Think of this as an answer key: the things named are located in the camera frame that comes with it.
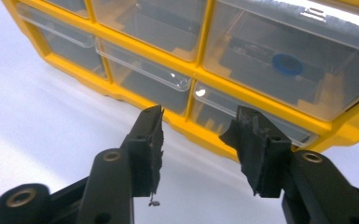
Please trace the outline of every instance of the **yellow frame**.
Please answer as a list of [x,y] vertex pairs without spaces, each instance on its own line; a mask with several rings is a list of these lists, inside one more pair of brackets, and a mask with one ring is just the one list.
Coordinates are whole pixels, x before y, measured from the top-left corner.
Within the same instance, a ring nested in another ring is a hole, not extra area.
[[[359,141],[359,103],[342,113],[336,119],[326,122],[299,112],[288,105],[283,105],[266,96],[260,95],[255,91],[246,89],[241,85],[215,76],[203,69],[201,62],[213,14],[214,0],[209,0],[207,3],[204,24],[200,34],[199,51],[194,62],[185,62],[180,60],[169,53],[155,49],[152,46],[141,43],[133,38],[120,34],[97,23],[95,16],[92,13],[91,0],[85,1],[90,16],[88,19],[83,19],[71,12],[58,8],[42,0],[3,0],[3,3],[13,17],[14,21],[18,24],[22,32],[30,39],[40,57],[42,57],[47,63],[63,70],[63,72],[71,75],[82,84],[99,92],[100,94],[107,95],[118,100],[124,100],[143,109],[153,105],[154,103],[142,96],[120,88],[117,84],[115,84],[111,74],[109,73],[109,69],[107,69],[108,66],[106,59],[103,59],[103,63],[108,75],[108,80],[103,80],[78,65],[68,62],[54,53],[51,53],[48,48],[48,44],[45,42],[44,38],[42,38],[41,34],[39,34],[37,29],[26,21],[23,21],[17,15],[16,4],[19,2],[43,11],[58,20],[64,21],[81,30],[94,34],[95,36],[114,42],[116,45],[133,51],[148,58],[149,60],[164,64],[171,69],[181,72],[189,77],[193,77],[191,92],[193,91],[195,80],[198,80],[220,91],[224,91],[228,95],[236,96],[236,98],[239,98],[240,100],[268,111],[279,118],[288,120],[299,127],[318,134],[319,137],[307,146],[307,149],[321,152],[332,146],[348,146]],[[189,120],[192,109],[192,101],[193,98],[190,93],[185,115],[180,116],[171,111],[167,111],[164,114],[164,120],[168,122],[176,131],[182,133],[191,141],[194,141],[221,156],[237,160],[235,150],[231,147],[225,146],[215,133],[204,129]]]

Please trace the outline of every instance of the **yellow plastic organizer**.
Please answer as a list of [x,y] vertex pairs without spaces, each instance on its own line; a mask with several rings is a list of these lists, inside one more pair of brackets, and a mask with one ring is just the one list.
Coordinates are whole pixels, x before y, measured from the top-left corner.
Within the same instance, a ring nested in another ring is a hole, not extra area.
[[359,1],[3,2],[46,62],[219,155],[238,105],[297,148],[359,141]]

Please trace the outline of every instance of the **transparent drawer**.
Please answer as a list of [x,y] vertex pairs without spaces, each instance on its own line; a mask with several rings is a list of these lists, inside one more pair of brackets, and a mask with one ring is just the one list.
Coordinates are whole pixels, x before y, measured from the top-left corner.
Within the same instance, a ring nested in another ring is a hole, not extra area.
[[126,49],[98,39],[97,52],[109,59],[114,81],[146,99],[183,114],[191,78]]
[[17,4],[19,16],[39,29],[52,52],[106,78],[102,58],[95,52],[94,36],[69,24],[58,21],[48,14],[22,3]]
[[228,129],[231,120],[236,117],[238,105],[245,105],[263,113],[296,146],[305,147],[317,138],[315,133],[279,119],[257,107],[248,105],[200,82],[196,83],[193,97],[195,100],[191,112],[191,120],[217,134],[222,134]]
[[58,7],[62,7],[81,16],[85,19],[89,17],[84,0],[46,0]]
[[359,8],[219,0],[208,38],[207,70],[318,119],[359,102]]
[[94,0],[97,21],[193,61],[206,0]]

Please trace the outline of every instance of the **white surface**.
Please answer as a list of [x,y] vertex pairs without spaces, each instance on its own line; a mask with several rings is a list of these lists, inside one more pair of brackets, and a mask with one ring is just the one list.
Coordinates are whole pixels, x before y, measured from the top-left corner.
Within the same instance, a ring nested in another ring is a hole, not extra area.
[[[93,157],[119,147],[139,112],[42,61],[0,3],[0,195],[34,182],[54,192],[88,175]],[[284,223],[281,200],[254,197],[237,163],[163,130],[161,206],[135,199],[137,224]],[[359,187],[359,144],[325,155]]]

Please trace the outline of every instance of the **drawer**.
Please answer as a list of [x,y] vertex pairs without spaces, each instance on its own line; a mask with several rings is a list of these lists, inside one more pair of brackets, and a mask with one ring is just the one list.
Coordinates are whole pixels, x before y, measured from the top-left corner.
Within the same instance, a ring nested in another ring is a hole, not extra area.
[[84,0],[46,0],[58,7],[62,7],[68,11],[75,13],[76,15],[87,19],[89,13],[86,9]]
[[185,61],[193,61],[206,0],[95,0],[97,21]]
[[279,119],[255,106],[248,105],[200,82],[196,83],[193,97],[194,105],[191,120],[217,134],[224,133],[228,129],[231,120],[236,118],[238,105],[245,105],[263,113],[296,146],[305,147],[317,138],[315,133]]
[[333,1],[217,1],[203,64],[330,121],[359,102],[359,8]]
[[102,58],[95,52],[94,36],[58,21],[48,14],[22,3],[17,4],[19,16],[37,26],[50,49],[64,59],[106,78]]
[[121,87],[183,115],[191,78],[99,39],[97,52],[106,57],[114,81]]

